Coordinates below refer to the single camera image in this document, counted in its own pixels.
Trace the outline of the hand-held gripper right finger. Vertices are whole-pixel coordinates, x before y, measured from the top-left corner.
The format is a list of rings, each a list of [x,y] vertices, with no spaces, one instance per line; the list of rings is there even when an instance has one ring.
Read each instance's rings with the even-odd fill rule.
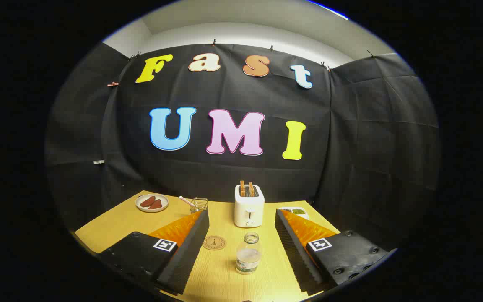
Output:
[[[341,233],[278,209],[275,227],[301,291],[337,291],[368,275],[389,252],[356,231]]]

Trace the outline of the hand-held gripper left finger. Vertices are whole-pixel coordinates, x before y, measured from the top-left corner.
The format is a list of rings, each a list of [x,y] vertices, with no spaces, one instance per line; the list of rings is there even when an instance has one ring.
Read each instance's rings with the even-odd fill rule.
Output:
[[[209,225],[208,210],[197,211],[150,234],[129,233],[98,258],[145,289],[183,294]]]

